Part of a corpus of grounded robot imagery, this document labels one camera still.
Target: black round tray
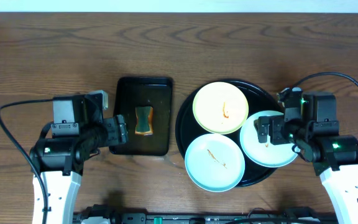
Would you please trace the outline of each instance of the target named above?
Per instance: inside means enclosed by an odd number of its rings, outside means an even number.
[[[238,87],[238,89],[240,89],[243,92],[243,94],[247,98],[248,105],[249,105],[248,117],[259,111],[282,110],[281,107],[278,105],[278,103],[276,103],[276,101],[273,99],[273,97],[270,96],[270,94],[268,94],[265,90],[261,89],[259,86],[255,84],[245,82],[243,80],[233,80],[233,79],[218,80],[216,82],[230,83]],[[193,100],[198,90],[200,90],[201,88],[202,87],[198,88],[192,94],[190,94],[190,96],[182,104],[177,116],[175,136],[177,139],[177,144],[180,154],[183,158],[185,158],[187,147],[194,139],[196,139],[201,135],[209,133],[197,123],[193,115]],[[240,130],[241,129],[238,129],[237,131],[231,134],[225,134],[225,136],[232,139],[241,149]],[[245,186],[250,186],[259,183],[260,181],[270,176],[276,170],[276,168],[263,167],[252,162],[252,160],[250,160],[244,154],[244,151],[243,150],[241,151],[246,160],[246,171],[241,181],[239,182],[239,184],[237,184],[236,187],[245,187]]]

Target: tabletop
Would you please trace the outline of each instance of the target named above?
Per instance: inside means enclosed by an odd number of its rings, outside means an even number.
[[[323,71],[358,80],[358,14],[0,13],[0,105],[105,90],[111,116],[121,77],[173,79],[167,155],[117,156],[102,148],[85,162],[76,212],[93,204],[150,213],[333,212],[312,164],[299,158],[250,187],[200,189],[186,173],[174,128],[181,104],[205,83],[238,78],[274,95]],[[358,139],[353,83],[322,77],[301,87],[333,92],[340,133]],[[2,118],[28,152],[53,119],[52,104],[8,108]],[[0,223],[30,223],[33,204],[30,167],[0,128]]]

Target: black rectangular tray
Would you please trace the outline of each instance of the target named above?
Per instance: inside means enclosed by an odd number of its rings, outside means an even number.
[[[118,80],[114,115],[124,116],[128,142],[121,146],[111,146],[111,153],[164,156],[168,152],[172,83],[172,79],[162,77],[123,77]],[[153,107],[153,134],[135,134],[137,106]]]

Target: black tray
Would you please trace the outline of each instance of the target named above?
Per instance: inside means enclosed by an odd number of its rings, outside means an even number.
[[[265,90],[261,89],[255,84],[233,79],[218,80],[216,82],[230,83],[238,87],[238,89],[243,92],[243,94],[247,97],[247,101],[249,104],[248,117],[259,111],[282,110],[272,96],[270,96]],[[203,134],[209,133],[197,123],[193,115],[193,100],[200,88],[195,90],[182,104],[176,121],[175,135],[180,154],[183,158],[185,158],[187,147],[194,139]],[[241,149],[240,130],[241,129],[231,134],[225,134],[225,136],[232,139]],[[242,177],[242,180],[239,182],[239,184],[237,184],[237,187],[245,187],[259,183],[260,181],[270,176],[276,170],[276,168],[260,166],[252,162],[252,160],[250,160],[244,154],[244,151],[242,151],[242,153],[246,160],[246,171],[244,173],[244,176]]]
[[[164,156],[168,152],[172,102],[172,80],[160,77],[123,77],[118,80],[114,115],[127,123],[128,142],[111,146],[110,152],[122,155]],[[135,134],[136,106],[152,106],[154,133]]]

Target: wooden table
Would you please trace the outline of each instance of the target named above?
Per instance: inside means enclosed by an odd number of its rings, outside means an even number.
[[[358,80],[358,14],[0,13],[0,105],[100,89],[114,105],[120,77],[174,79],[168,154],[115,156],[104,148],[85,163],[77,212],[94,203],[164,213],[333,211],[313,166],[301,159],[251,187],[201,190],[186,173],[173,128],[183,101],[204,83],[240,78],[275,94],[322,71]],[[333,92],[341,134],[358,138],[358,89],[351,82],[324,77],[302,87]],[[29,150],[52,120],[52,104],[16,106],[2,116]],[[32,211],[30,167],[0,128],[0,223],[30,223]]]

